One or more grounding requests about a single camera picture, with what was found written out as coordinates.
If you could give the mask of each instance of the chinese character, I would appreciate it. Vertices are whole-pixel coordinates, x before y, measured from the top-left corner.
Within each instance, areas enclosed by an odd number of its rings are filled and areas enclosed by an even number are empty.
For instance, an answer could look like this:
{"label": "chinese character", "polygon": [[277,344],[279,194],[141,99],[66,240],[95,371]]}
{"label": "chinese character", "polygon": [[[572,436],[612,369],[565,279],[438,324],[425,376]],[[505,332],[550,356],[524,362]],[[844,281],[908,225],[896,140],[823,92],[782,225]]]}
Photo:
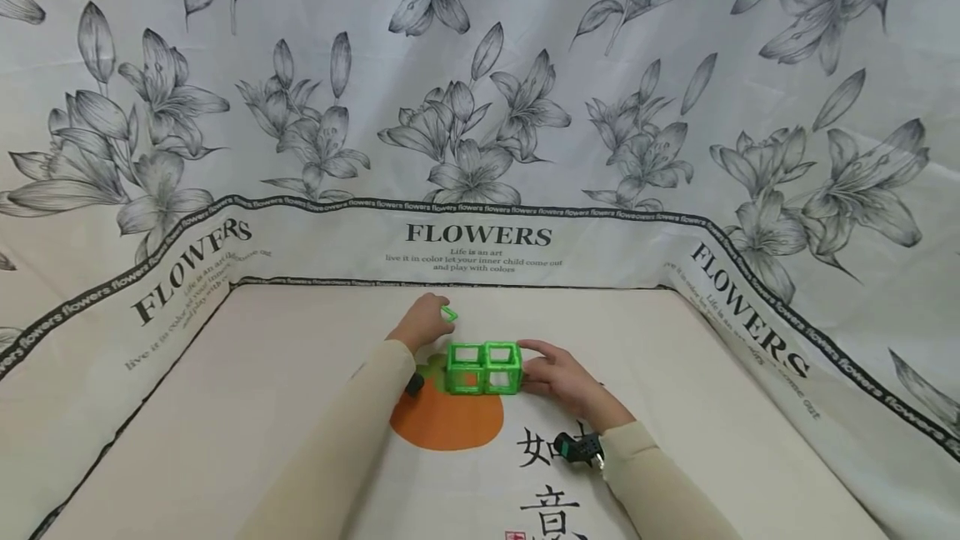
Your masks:
{"label": "chinese character", "polygon": [[[580,502],[563,502],[563,495],[566,492],[558,492],[553,489],[550,484],[546,485],[546,492],[544,494],[535,495],[538,498],[539,504],[527,504],[527,506],[520,507],[520,510],[527,509],[537,509],[539,519],[541,519],[541,533],[543,534],[544,540],[561,540],[563,536],[568,534],[567,530],[567,511],[564,511],[563,508],[580,508]],[[587,536],[570,532],[573,537],[577,540],[588,540]]]}
{"label": "chinese character", "polygon": [[549,454],[550,458],[552,459],[556,457],[557,453],[555,452],[553,445],[541,438],[541,435],[538,433],[530,432],[530,430],[528,430],[526,427],[523,428],[523,431],[527,433],[527,439],[520,440],[517,442],[517,445],[523,445],[523,453],[529,454],[530,460],[523,465],[520,465],[520,469],[533,465],[537,460],[542,460],[542,462],[549,465],[550,462],[543,457],[542,451],[543,446],[546,445],[547,454]]}
{"label": "chinese character", "polygon": [[525,511],[529,508],[560,508],[560,507],[580,507],[580,502],[560,502],[566,492],[557,492],[553,489],[550,484],[546,485],[546,492],[544,494],[535,495],[539,498],[539,504],[527,504],[526,507],[520,507],[520,510]]}

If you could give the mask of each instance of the fabric wall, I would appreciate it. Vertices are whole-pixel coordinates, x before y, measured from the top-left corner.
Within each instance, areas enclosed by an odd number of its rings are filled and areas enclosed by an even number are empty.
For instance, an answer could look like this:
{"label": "fabric wall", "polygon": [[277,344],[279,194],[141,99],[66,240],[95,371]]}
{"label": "fabric wall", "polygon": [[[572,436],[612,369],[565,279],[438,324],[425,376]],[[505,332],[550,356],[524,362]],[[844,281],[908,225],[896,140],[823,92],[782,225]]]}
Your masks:
{"label": "fabric wall", "polygon": [[675,288],[893,538],[949,538],[958,12],[0,0],[2,537],[230,289],[473,283]]}

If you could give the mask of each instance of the table surface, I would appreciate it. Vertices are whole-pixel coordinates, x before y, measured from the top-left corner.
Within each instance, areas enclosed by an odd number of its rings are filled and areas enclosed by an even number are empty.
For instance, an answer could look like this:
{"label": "table surface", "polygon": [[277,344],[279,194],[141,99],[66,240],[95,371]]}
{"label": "table surface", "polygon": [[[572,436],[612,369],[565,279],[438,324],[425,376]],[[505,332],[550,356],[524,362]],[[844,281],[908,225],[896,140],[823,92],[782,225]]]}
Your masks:
{"label": "table surface", "polygon": [[[323,397],[422,292],[236,290],[45,540],[232,538],[320,418]],[[678,295],[437,293],[461,315],[459,342],[549,339],[610,380],[744,540],[885,538]]]}

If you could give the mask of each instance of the small green piece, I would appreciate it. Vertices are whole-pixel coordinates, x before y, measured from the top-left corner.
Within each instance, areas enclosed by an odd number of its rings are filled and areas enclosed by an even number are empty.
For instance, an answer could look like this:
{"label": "small green piece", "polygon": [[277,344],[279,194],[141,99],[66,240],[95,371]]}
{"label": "small green piece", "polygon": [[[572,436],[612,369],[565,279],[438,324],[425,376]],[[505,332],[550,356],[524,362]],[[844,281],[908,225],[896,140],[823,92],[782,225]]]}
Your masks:
{"label": "small green piece", "polygon": [[441,305],[440,310],[447,314],[447,323],[453,323],[460,315],[456,314],[452,308],[447,305]]}
{"label": "small green piece", "polygon": [[517,394],[522,376],[520,349],[515,342],[449,346],[447,392],[450,394]]}

